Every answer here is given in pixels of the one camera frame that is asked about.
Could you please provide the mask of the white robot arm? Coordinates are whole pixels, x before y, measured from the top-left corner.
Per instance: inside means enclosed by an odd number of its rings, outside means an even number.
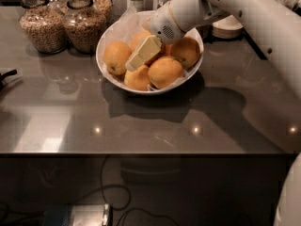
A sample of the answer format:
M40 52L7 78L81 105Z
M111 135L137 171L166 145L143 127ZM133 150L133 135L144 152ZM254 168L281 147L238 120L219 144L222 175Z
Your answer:
M210 56L205 74L166 96L194 97L216 130L181 154L182 187L166 206L181 226L300 226L300 18L274 0L206 0L239 20L265 56Z

